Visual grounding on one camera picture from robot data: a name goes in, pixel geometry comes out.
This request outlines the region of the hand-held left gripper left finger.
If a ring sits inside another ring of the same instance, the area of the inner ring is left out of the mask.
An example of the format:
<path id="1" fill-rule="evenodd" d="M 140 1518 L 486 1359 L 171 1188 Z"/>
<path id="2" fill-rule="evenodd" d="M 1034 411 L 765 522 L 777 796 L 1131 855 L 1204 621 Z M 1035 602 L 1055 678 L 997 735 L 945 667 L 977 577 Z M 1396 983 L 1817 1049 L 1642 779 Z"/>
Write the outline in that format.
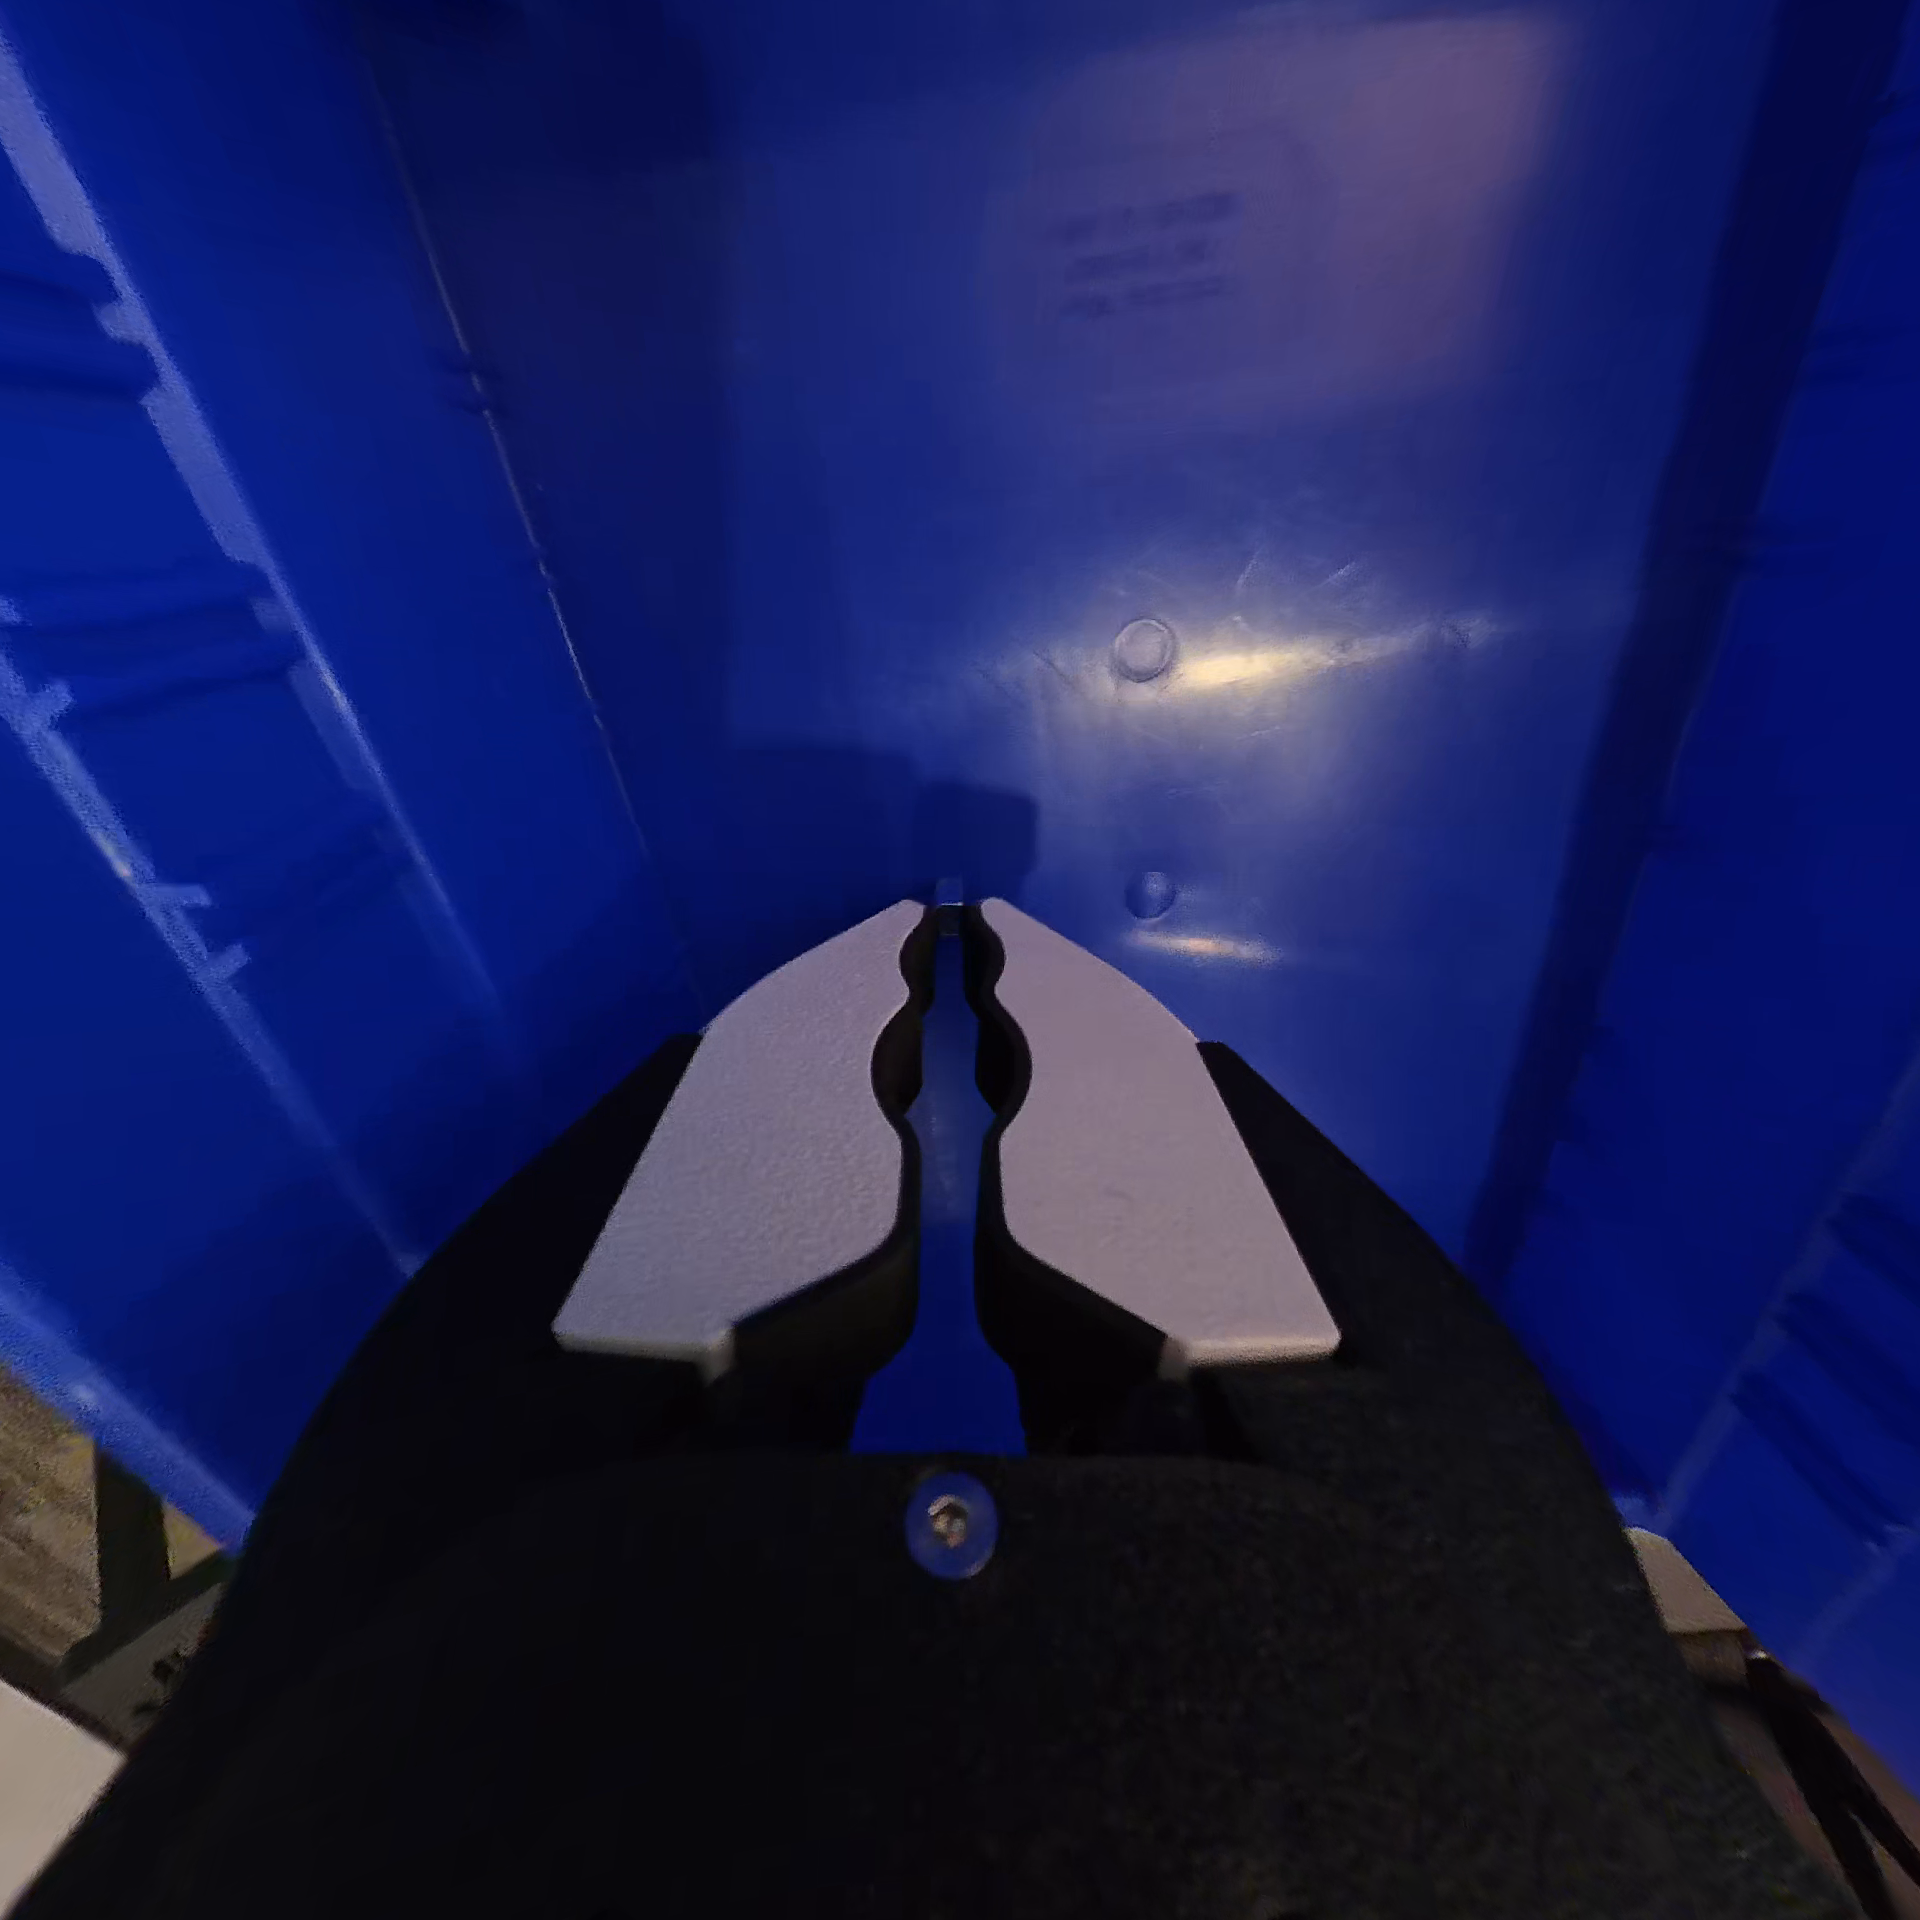
<path id="1" fill-rule="evenodd" d="M 722 1428 L 842 1450 L 922 1302 L 930 910 L 899 900 L 694 1042 L 554 1338 L 697 1385 Z"/>

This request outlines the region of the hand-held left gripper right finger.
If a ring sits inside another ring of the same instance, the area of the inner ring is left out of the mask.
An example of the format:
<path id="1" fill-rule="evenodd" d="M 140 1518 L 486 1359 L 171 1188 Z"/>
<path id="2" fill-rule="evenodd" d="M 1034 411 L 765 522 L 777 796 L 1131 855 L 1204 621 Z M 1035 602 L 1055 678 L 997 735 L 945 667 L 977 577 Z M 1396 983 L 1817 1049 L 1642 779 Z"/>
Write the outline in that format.
<path id="1" fill-rule="evenodd" d="M 1031 1454 L 1113 1444 L 1140 1402 L 1335 1359 L 1339 1327 L 1199 1038 L 1005 899 L 967 910 L 981 1147 L 977 1322 Z"/>

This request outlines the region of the blue plastic parts bin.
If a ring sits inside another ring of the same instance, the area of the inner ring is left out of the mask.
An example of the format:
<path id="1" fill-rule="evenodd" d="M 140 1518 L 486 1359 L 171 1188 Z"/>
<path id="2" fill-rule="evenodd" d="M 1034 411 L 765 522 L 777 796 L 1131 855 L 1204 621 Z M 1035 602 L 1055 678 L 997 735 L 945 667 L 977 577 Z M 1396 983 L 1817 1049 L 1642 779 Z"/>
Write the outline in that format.
<path id="1" fill-rule="evenodd" d="M 237 1543 L 938 882 L 1916 1773 L 1916 4 L 4 4 L 4 1363 Z"/>

